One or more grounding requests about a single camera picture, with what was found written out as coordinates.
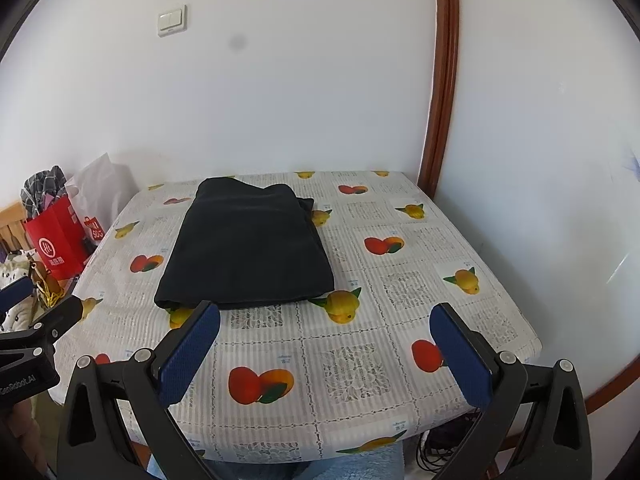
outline red logo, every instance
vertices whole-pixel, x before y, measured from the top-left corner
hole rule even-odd
[[[99,242],[104,238],[104,231],[102,230],[100,222],[98,222],[95,216],[93,218],[85,216],[84,225],[91,229],[91,238],[93,238],[96,242]]]
[[[41,238],[38,241],[38,245],[40,246],[40,250],[47,258],[55,258],[56,256],[56,248],[53,244],[47,240],[46,238]]]

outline folded black cloth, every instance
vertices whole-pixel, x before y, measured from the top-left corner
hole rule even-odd
[[[312,198],[286,184],[267,188],[233,178],[198,186],[154,301],[162,308],[221,309],[315,298],[334,275],[311,221]]]

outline red shopping bag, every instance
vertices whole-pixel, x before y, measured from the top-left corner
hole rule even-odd
[[[88,258],[82,243],[84,228],[67,196],[28,221],[24,230],[54,278],[67,280],[82,272]]]

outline wooden headboard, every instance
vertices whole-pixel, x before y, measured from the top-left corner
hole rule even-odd
[[[29,243],[24,227],[26,215],[21,202],[15,202],[0,209],[0,243],[10,251],[33,249]]]

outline silver screw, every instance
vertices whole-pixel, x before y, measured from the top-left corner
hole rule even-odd
[[[500,352],[500,361],[502,361],[506,365],[513,365],[517,359],[516,355],[513,352],[505,351]]]
[[[90,362],[91,358],[88,355],[83,355],[78,359],[76,364],[78,365],[78,368],[87,368]]]
[[[141,348],[135,354],[133,354],[133,358],[139,363],[143,363],[147,361],[151,357],[151,350],[148,348]]]
[[[562,368],[562,370],[564,370],[565,372],[572,372],[574,371],[574,365],[572,364],[571,361],[569,361],[568,359],[561,359],[560,360],[560,367]]]

